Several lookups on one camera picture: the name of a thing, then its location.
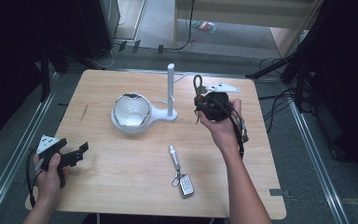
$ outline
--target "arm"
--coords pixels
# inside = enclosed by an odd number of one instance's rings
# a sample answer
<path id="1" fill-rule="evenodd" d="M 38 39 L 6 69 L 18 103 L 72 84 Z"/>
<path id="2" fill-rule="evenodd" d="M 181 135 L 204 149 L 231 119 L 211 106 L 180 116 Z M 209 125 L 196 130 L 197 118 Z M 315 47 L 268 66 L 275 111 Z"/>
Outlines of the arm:
<path id="1" fill-rule="evenodd" d="M 241 100 L 231 101 L 241 114 Z M 270 223 L 269 214 L 255 190 L 238 151 L 237 138 L 229 119 L 209 121 L 199 112 L 200 122 L 208 128 L 227 167 L 229 214 L 232 223 Z"/>
<path id="2" fill-rule="evenodd" d="M 49 223 L 50 217 L 57 207 L 62 190 L 60 188 L 60 178 L 57 174 L 57 167 L 60 164 L 61 156 L 59 153 L 54 154 L 48 164 L 48 171 L 42 171 L 37 178 L 39 195 L 32 211 L 24 220 L 25 223 Z M 39 162 L 39 155 L 34 156 L 34 164 Z"/>

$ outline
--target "white triangular marker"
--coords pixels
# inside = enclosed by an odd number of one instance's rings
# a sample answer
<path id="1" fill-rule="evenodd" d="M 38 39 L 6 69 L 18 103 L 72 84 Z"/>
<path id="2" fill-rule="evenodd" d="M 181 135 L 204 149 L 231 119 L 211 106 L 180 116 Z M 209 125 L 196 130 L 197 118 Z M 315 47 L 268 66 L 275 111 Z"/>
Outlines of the white triangular marker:
<path id="1" fill-rule="evenodd" d="M 43 135 L 40 139 L 39 146 L 37 147 L 36 153 L 40 154 L 44 152 L 49 147 L 53 146 L 54 144 L 58 143 L 60 139 L 54 137 L 48 137 Z"/>
<path id="2" fill-rule="evenodd" d="M 210 86 L 210 87 L 205 87 L 205 90 L 207 91 L 214 91 L 214 92 L 234 92 L 234 91 L 241 91 L 240 88 L 236 88 L 236 87 L 232 87 L 228 84 L 225 84 L 223 82 L 214 85 L 214 86 Z"/>

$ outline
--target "keychain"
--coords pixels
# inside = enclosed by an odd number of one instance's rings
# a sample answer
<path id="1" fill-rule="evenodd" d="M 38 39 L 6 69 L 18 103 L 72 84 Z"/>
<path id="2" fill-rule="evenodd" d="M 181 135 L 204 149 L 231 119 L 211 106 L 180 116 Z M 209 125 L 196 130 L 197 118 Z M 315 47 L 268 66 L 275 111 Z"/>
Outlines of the keychain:
<path id="1" fill-rule="evenodd" d="M 191 184 L 190 176 L 187 174 L 182 174 L 180 171 L 181 167 L 179 164 L 178 157 L 176 155 L 176 150 L 174 146 L 169 146 L 168 150 L 170 151 L 173 165 L 176 170 L 176 175 L 171 181 L 171 184 L 176 187 L 179 186 L 179 190 L 182 194 L 182 197 L 188 198 L 191 197 L 194 193 L 193 185 Z"/>

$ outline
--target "white pole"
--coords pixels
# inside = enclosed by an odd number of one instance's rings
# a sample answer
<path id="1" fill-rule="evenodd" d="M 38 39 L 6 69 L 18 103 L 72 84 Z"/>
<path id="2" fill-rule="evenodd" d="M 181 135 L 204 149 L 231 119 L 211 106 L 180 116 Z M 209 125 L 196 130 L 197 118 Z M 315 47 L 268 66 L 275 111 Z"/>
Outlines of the white pole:
<path id="1" fill-rule="evenodd" d="M 172 116 L 173 110 L 173 75 L 175 73 L 175 65 L 168 64 L 168 117 Z"/>

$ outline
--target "wooden tabletop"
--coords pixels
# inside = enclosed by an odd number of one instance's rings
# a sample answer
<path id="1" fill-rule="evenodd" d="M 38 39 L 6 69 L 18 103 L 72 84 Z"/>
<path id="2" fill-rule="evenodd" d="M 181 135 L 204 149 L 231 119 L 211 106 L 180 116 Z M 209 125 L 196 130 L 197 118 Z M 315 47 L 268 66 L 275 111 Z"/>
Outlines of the wooden tabletop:
<path id="1" fill-rule="evenodd" d="M 210 132 L 196 124 L 193 77 L 174 84 L 174 122 L 157 121 L 143 133 L 128 134 L 112 123 L 116 99 L 137 92 L 154 106 L 166 108 L 167 75 L 113 71 L 85 71 L 56 133 L 66 138 L 63 153 L 89 142 L 84 160 L 67 168 L 59 211 L 186 217 L 228 217 L 227 170 Z M 241 88 L 230 92 L 242 99 L 242 115 L 249 142 L 244 164 L 273 219 L 286 210 L 280 189 L 255 84 L 249 79 L 202 77 L 203 85 L 220 82 Z M 189 174 L 194 195 L 182 199 L 171 181 L 175 175 L 168 146 L 174 145 L 182 172 Z"/>

